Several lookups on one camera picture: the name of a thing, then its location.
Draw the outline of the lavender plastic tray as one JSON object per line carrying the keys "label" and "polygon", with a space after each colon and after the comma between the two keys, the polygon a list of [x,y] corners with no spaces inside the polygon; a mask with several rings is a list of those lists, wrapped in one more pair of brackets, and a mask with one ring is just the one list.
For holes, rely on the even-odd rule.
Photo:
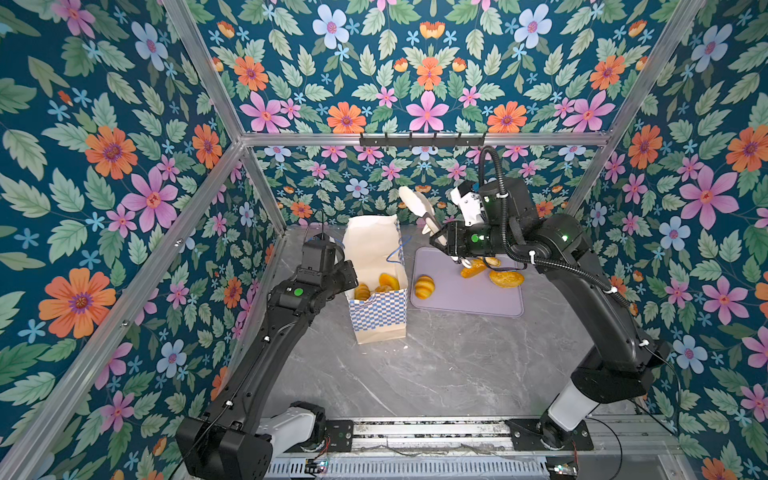
{"label": "lavender plastic tray", "polygon": [[[422,310],[436,310],[483,316],[520,317],[524,313],[522,287],[501,288],[495,285],[488,270],[463,278],[462,267],[434,247],[419,248],[414,257],[411,304]],[[428,276],[435,283],[434,292],[426,299],[415,293],[415,283]]]}

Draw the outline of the checkered paper bread bag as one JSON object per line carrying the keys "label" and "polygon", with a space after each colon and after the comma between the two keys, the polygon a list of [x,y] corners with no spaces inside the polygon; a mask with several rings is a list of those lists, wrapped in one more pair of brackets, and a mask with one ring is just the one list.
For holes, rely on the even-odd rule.
{"label": "checkered paper bread bag", "polygon": [[[342,244],[346,258],[353,263],[359,284],[366,284],[371,291],[367,301],[356,301],[354,289],[346,294],[357,343],[364,345],[405,338],[409,280],[397,217],[353,217],[347,224]],[[376,293],[382,273],[395,276],[400,289]]]}

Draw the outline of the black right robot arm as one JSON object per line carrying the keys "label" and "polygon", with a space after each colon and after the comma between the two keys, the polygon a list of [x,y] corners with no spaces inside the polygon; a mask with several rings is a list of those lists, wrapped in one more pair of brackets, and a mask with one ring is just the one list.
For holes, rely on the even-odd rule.
{"label": "black right robot arm", "polygon": [[435,229],[430,243],[460,261],[504,254],[533,266],[586,329],[591,349],[539,420],[538,437],[558,448],[599,406],[646,395],[671,347],[637,325],[630,301],[610,282],[578,220],[564,213],[540,217],[527,185],[505,176],[494,148],[482,148],[478,158],[478,181],[459,191],[469,194],[479,218]]}

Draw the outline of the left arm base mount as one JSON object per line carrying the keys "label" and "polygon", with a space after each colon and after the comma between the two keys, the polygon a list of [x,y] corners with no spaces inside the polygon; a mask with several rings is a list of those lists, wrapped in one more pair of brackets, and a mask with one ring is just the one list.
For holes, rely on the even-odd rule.
{"label": "left arm base mount", "polygon": [[354,426],[352,420],[331,420],[324,407],[296,401],[283,413],[263,418],[257,433],[270,437],[275,455],[349,452]]}

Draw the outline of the long narrow striped bread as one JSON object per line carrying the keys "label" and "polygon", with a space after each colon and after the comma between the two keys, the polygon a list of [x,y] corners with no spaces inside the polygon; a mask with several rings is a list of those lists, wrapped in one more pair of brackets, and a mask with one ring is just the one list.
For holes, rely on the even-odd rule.
{"label": "long narrow striped bread", "polygon": [[353,298],[356,301],[367,301],[370,298],[370,296],[371,296],[371,291],[369,287],[364,283],[360,283],[354,289]]}

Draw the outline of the yellow orange mango bread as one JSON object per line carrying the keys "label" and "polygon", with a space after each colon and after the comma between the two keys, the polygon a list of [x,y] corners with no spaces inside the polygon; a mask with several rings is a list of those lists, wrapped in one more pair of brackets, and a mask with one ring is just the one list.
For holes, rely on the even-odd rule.
{"label": "yellow orange mango bread", "polygon": [[397,291],[400,289],[400,284],[398,279],[395,276],[392,276],[387,273],[382,273],[379,276],[379,285],[389,285],[394,289],[394,291]]}

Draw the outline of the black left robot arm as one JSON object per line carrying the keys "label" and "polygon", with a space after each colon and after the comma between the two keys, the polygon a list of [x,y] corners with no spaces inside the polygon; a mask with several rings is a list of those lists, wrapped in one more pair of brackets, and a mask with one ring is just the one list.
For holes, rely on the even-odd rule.
{"label": "black left robot arm", "polygon": [[318,233],[301,261],[267,297],[264,318],[237,368],[205,412],[185,418],[175,440],[181,464],[197,479],[262,479],[272,460],[294,447],[324,448],[324,408],[303,401],[265,417],[268,397],[299,340],[327,303],[358,285],[342,246]]}

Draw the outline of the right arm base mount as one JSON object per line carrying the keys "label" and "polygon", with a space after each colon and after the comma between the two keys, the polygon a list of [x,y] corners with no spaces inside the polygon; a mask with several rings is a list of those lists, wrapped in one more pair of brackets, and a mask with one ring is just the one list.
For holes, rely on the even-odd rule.
{"label": "right arm base mount", "polygon": [[515,451],[593,451],[594,443],[583,419],[572,430],[559,426],[548,413],[539,418],[510,418],[503,421],[510,430]]}

